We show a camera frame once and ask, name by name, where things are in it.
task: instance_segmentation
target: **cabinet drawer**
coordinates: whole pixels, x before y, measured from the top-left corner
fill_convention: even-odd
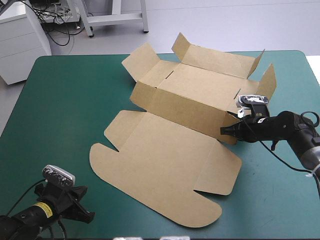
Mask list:
[[[0,58],[0,76],[7,84],[26,80],[36,59],[46,55],[44,48],[39,47]]]
[[[0,41],[0,58],[41,47],[36,33]]]
[[[30,34],[34,31],[26,17],[0,23],[0,41]]]

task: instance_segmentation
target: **cardboard flap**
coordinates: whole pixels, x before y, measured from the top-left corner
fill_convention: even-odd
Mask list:
[[[194,190],[229,195],[234,188],[241,165],[240,158],[217,141],[203,165]]]
[[[179,33],[172,50],[183,64],[244,79],[256,69],[261,58],[261,56],[257,58],[242,56],[190,44],[182,33]]]
[[[147,74],[158,62],[160,58],[152,49],[149,43],[143,44],[134,50],[130,56],[122,61],[122,65],[137,82]]]
[[[120,111],[104,131],[104,136],[116,149],[121,150],[144,114],[142,111]]]
[[[276,90],[276,87],[277,80],[274,66],[273,64],[270,64],[268,69],[264,72],[255,94],[266,96],[270,100],[272,95],[274,94],[274,91]]]
[[[257,66],[258,66],[258,64],[260,62],[260,59],[261,59],[262,55],[264,54],[264,52],[265,52],[265,49],[263,49],[263,51],[260,53],[260,55],[255,58],[247,78],[249,78],[250,75],[256,70],[256,68],[257,68]]]
[[[178,59],[182,61],[190,45],[191,45],[190,42],[188,42],[185,36],[180,32],[171,49],[175,53],[175,55],[178,57]]]
[[[203,227],[219,218],[221,207],[195,192],[195,186],[228,194],[241,160],[216,139],[133,111],[121,111],[105,134],[121,149],[100,143],[91,147],[90,165],[101,179],[186,227]]]

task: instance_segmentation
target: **yellow label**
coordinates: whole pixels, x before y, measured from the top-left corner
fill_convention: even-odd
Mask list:
[[[45,204],[44,202],[37,202],[33,206],[38,206],[39,208],[41,208],[44,211],[47,219],[53,215],[51,208],[48,206],[48,204]]]

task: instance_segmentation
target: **green table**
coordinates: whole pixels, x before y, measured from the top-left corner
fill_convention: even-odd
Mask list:
[[[259,52],[238,52],[257,56]],[[127,55],[45,56],[33,66],[0,137],[0,213],[41,179],[47,164],[87,185],[82,204],[96,212],[90,224],[65,220],[70,238],[189,235],[192,238],[319,238],[320,202],[315,182],[276,160],[259,143],[228,146],[242,160],[229,196],[205,194],[218,202],[222,216],[192,229],[177,225],[95,175],[89,164],[92,144],[112,147],[103,133],[120,110],[141,110],[130,102],[135,82],[121,65]],[[176,61],[174,54],[160,54]],[[272,115],[283,110],[320,113],[320,87],[305,55],[267,51],[251,77],[260,79],[274,64],[277,89],[269,104]],[[286,142],[276,153],[301,167]],[[35,202],[29,193],[15,212]]]

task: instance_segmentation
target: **white strap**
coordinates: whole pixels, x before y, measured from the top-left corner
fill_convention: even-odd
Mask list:
[[[241,109],[238,110],[238,118],[242,119],[245,115],[245,107],[241,107]]]
[[[315,172],[318,170],[318,168],[320,168],[320,163],[310,173],[308,173],[305,176],[308,178],[312,178],[314,175],[316,175]]]

